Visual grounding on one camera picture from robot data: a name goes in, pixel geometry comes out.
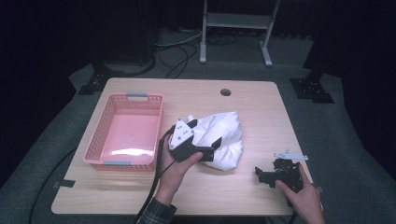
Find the white metal rack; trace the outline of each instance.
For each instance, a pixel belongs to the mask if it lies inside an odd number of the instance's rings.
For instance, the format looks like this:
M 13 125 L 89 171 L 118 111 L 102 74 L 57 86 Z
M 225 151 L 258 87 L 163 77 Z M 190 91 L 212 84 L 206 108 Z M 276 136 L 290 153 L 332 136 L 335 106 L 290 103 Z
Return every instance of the white metal rack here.
M 207 12 L 207 0 L 204 4 L 204 20 L 202 27 L 202 41 L 200 52 L 200 63 L 206 63 L 206 29 L 210 26 L 217 27 L 233 27 L 233 28 L 250 28 L 250 29 L 263 29 L 267 30 L 260 41 L 262 49 L 262 56 L 265 60 L 265 65 L 271 67 L 272 61 L 268 53 L 267 45 L 271 36 L 271 31 L 274 26 L 277 9 L 279 8 L 280 0 L 275 0 L 272 15 L 259 16 L 259 15 L 240 15 L 240 14 L 226 14 L 226 13 L 210 13 Z

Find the gray carpet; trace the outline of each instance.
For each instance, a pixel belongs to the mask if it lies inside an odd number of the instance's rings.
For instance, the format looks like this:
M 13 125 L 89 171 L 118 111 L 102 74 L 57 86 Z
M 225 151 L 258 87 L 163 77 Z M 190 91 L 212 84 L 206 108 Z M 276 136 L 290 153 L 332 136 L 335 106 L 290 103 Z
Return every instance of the gray carpet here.
M 163 31 L 162 43 L 175 43 L 190 35 Z M 327 223 L 396 223 L 396 181 L 365 151 L 356 135 L 344 107 L 342 80 L 328 75 L 321 80 L 324 89 L 335 101 L 332 105 L 299 100 L 290 85 L 290 77 L 306 77 L 309 73 L 303 69 L 303 63 L 312 40 L 272 37 L 268 49 L 274 66 L 267 68 L 257 36 L 229 39 L 232 44 L 207 46 L 206 64 L 199 63 L 198 50 L 178 78 L 275 82 L 301 149 L 309 156 L 307 164 L 315 184 L 324 188 L 321 197 Z M 183 48 L 188 53 L 194 52 L 190 46 Z M 164 50 L 155 55 L 170 65 L 176 65 L 185 58 L 181 49 Z M 111 66 L 113 69 L 135 72 L 148 65 Z M 139 77 L 165 77 L 169 70 L 168 66 L 157 60 L 152 70 Z M 71 74 L 70 80 L 77 90 L 88 82 L 92 71 L 87 64 Z M 0 190 L 0 223 L 28 223 L 40 186 L 57 163 L 78 146 L 99 97 L 100 92 L 94 95 L 76 94 L 37 139 Z M 72 155 L 73 152 L 60 163 L 41 190 L 32 223 L 131 223 L 133 217 L 129 216 L 58 216 L 51 212 L 57 192 L 52 185 L 63 179 Z M 284 223 L 288 218 L 271 217 L 267 218 L 267 223 Z M 202 223 L 209 222 L 203 218 Z M 246 219 L 243 223 L 253 223 L 253 219 Z M 295 223 L 303 222 L 297 218 Z

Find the basket handle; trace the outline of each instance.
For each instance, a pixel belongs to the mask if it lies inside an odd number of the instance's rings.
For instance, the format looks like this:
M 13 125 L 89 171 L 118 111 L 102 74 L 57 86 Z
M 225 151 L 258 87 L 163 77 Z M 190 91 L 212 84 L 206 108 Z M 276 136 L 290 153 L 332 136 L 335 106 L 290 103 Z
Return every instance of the basket handle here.
M 131 166 L 130 161 L 103 161 L 103 165 Z
M 129 91 L 126 92 L 127 97 L 148 97 L 146 92 L 136 92 L 136 91 Z

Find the human arm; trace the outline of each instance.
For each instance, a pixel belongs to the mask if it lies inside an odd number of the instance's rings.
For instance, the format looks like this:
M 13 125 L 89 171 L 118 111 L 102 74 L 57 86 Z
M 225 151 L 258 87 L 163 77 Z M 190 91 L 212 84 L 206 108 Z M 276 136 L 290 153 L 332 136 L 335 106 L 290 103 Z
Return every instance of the human arm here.
M 142 214 L 142 217 L 137 221 L 139 224 L 169 223 L 172 220 L 177 209 L 171 202 L 183 181 L 183 177 L 202 158 L 202 153 L 198 152 L 183 162 L 174 161 L 169 152 L 168 141 L 169 136 L 164 139 L 160 186 L 157 189 L 155 197 Z
M 285 193 L 294 210 L 307 224 L 324 224 L 319 191 L 309 182 L 308 176 L 300 164 L 299 171 L 303 182 L 303 189 L 298 193 L 292 191 L 285 183 L 280 180 L 276 185 Z

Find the wooden table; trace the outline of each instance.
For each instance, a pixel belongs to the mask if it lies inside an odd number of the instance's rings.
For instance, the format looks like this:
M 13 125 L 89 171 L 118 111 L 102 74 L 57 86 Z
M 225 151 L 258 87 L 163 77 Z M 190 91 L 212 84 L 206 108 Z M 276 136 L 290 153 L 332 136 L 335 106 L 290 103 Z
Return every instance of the wooden table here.
M 222 89 L 230 96 L 220 94 Z M 258 166 L 273 171 L 274 152 L 301 152 L 288 113 L 273 82 L 111 78 L 93 111 L 78 150 L 65 175 L 76 181 L 60 187 L 52 204 L 55 214 L 137 214 L 149 194 L 153 173 L 98 172 L 82 161 L 95 125 L 110 93 L 142 91 L 163 94 L 161 136 L 188 115 L 203 118 L 221 112 L 239 114 L 244 153 L 238 166 L 222 172 L 196 164 L 187 172 L 173 205 L 177 215 L 283 216 L 290 215 L 279 189 L 259 183 Z

